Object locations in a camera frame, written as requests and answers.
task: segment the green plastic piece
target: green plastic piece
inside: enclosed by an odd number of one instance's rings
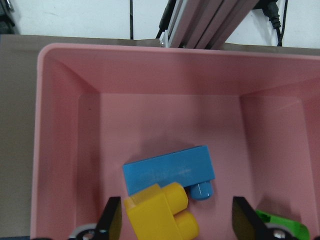
[[[298,221],[293,221],[281,216],[272,215],[270,213],[256,210],[256,214],[264,223],[271,223],[288,228],[291,233],[299,240],[310,240],[308,228]]]

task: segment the white tiled wall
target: white tiled wall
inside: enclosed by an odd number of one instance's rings
[[[21,34],[130,38],[130,0],[11,0]],[[282,20],[285,0],[278,0]],[[133,0],[134,39],[152,39],[167,0]],[[289,0],[284,47],[320,48],[320,0]],[[252,10],[228,43],[276,45],[276,31]]]

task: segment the power cord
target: power cord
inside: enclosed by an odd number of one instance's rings
[[[285,0],[284,11],[283,11],[283,19],[282,19],[282,30],[280,30],[280,16],[279,16],[279,8],[277,6],[278,0],[260,0],[253,9],[262,9],[263,14],[269,18],[273,29],[276,30],[276,35],[278,38],[278,46],[282,47],[282,40],[285,34],[285,26],[286,26],[286,15],[288,8],[288,0]]]

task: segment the yellow toy block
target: yellow toy block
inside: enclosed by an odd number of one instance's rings
[[[152,185],[125,199],[124,206],[138,240],[192,240],[199,234],[179,183]]]

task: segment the blue toy block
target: blue toy block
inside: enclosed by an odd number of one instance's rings
[[[207,146],[131,162],[123,166],[123,173],[129,196],[154,184],[162,188],[174,182],[190,187],[190,195],[196,200],[213,194],[210,180],[215,179],[215,173]]]

